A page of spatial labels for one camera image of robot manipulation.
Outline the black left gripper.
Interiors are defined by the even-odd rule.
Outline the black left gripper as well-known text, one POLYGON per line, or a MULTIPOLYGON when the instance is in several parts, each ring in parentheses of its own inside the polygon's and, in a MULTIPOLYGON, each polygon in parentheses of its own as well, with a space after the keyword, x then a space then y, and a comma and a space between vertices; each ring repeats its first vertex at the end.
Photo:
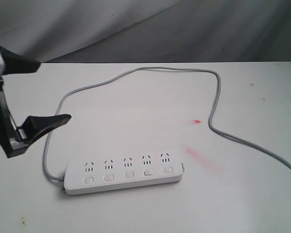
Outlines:
MULTIPOLYGON (((35 73, 41 62, 15 54, 0 45, 0 54, 4 61, 3 75, 35 73)), ((56 116, 28 116, 17 127, 8 108, 3 91, 4 81, 0 79, 0 146, 7 158, 13 158, 26 152, 30 145, 49 132, 65 125, 72 118, 70 114, 56 116)))

